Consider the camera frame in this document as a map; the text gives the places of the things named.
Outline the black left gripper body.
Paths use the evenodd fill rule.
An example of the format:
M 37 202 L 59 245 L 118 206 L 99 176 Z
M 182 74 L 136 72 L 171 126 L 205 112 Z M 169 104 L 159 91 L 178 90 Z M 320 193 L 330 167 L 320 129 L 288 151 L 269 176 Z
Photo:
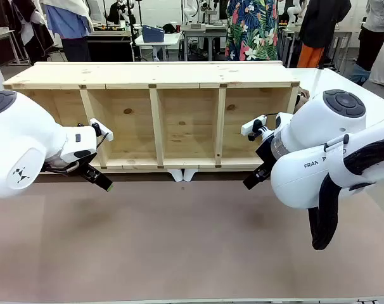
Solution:
M 91 166 L 88 161 L 78 161 L 78 165 L 73 170 L 74 175 L 79 175 L 91 184 L 97 184 L 101 172 Z

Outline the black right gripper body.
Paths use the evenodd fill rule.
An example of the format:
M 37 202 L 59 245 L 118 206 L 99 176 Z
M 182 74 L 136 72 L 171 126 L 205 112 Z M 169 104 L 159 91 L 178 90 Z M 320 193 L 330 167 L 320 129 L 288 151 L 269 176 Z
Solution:
M 269 177 L 276 163 L 276 158 L 271 151 L 272 138 L 265 139 L 256 150 L 257 155 L 263 161 L 255 171 L 257 177 Z

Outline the light wooden shelf unit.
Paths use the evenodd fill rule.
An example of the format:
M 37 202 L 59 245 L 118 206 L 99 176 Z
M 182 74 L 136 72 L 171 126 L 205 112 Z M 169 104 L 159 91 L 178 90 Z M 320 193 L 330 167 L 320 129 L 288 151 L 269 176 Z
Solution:
M 93 165 L 103 172 L 245 171 L 259 140 L 241 126 L 291 113 L 298 80 L 280 62 L 37 63 L 4 82 L 64 126 L 98 119 L 113 131 Z

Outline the black cabinet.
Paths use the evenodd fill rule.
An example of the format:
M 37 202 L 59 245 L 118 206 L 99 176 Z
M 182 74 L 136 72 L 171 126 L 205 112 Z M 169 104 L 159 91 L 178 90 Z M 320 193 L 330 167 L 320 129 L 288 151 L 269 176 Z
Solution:
M 87 37 L 92 62 L 133 62 L 129 31 L 95 31 Z

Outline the person in floral shirt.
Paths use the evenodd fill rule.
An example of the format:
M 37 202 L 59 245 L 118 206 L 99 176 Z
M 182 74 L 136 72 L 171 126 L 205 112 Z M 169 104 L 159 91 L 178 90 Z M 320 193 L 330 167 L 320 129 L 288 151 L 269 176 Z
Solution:
M 228 0 L 226 15 L 227 60 L 277 59 L 278 0 Z

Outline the grey desk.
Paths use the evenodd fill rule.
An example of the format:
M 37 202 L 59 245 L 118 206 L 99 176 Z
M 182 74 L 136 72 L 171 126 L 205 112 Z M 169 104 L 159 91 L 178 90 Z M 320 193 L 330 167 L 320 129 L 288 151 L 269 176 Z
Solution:
M 191 37 L 201 37 L 208 39 L 208 60 L 213 60 L 213 50 L 215 38 L 226 37 L 227 26 L 226 25 L 205 25 L 204 23 L 200 24 L 200 27 L 197 27 L 198 24 L 189 23 L 188 25 L 181 25 L 181 32 L 183 34 L 183 54 L 184 61 L 188 61 L 188 39 Z

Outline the person with orange trousers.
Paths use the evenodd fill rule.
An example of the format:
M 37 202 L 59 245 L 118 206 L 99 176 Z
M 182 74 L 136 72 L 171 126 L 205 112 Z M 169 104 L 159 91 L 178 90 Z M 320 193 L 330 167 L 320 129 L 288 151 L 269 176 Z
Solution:
M 335 26 L 350 11 L 350 0 L 310 0 L 299 32 L 302 48 L 297 68 L 316 68 L 329 46 Z

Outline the white table with blue box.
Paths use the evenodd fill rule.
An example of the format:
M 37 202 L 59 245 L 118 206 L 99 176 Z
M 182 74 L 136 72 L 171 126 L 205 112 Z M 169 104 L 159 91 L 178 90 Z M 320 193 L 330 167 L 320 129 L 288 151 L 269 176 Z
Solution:
M 135 45 L 141 48 L 152 48 L 153 50 L 153 61 L 160 61 L 158 56 L 159 51 L 162 52 L 162 59 L 167 61 L 167 47 L 177 46 L 181 39 L 180 33 L 164 34 L 163 42 L 145 42 L 143 36 L 139 36 L 135 40 Z

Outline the black tripod stand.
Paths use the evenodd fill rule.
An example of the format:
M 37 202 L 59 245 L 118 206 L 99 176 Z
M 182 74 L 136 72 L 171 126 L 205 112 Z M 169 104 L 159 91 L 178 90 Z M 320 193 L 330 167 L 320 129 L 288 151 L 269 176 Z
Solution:
M 129 17 L 129 24 L 131 29 L 131 41 L 132 41 L 132 51 L 134 55 L 134 61 L 140 61 L 140 51 L 139 51 L 139 47 L 136 44 L 136 32 L 134 28 L 136 19 L 132 12 L 134 8 L 134 2 L 133 0 L 126 0 L 126 3 L 127 3 L 127 13 Z

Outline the person in blue shirt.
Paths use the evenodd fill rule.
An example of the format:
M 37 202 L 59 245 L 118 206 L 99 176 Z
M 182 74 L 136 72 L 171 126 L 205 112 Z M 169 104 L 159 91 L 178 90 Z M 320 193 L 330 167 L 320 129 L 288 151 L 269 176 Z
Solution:
M 39 0 L 48 29 L 60 36 L 69 62 L 90 62 L 87 36 L 93 32 L 85 0 Z

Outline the blue box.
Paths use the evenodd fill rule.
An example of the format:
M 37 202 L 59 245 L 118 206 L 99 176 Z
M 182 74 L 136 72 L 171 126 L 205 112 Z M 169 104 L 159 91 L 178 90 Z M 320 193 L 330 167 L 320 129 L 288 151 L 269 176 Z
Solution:
M 143 25 L 142 36 L 144 43 L 161 43 L 164 41 L 165 31 L 162 28 Z

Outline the person in grey shirt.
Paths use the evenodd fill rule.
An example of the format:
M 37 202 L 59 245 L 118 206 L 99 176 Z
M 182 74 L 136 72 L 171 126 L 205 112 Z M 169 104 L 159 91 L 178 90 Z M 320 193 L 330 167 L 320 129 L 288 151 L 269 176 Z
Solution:
M 363 86 L 384 43 L 384 0 L 367 0 L 359 42 L 359 54 L 349 80 Z

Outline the white framed table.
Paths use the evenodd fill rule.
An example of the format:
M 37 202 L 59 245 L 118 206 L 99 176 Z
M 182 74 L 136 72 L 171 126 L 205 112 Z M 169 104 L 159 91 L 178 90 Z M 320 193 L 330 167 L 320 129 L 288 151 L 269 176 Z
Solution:
M 15 46 L 15 36 L 14 31 L 10 30 L 8 27 L 0 27 L 0 40 L 8 39 L 11 45 L 11 49 L 14 56 L 14 61 L 12 61 L 12 65 L 20 65 L 20 57 L 17 53 L 16 46 Z

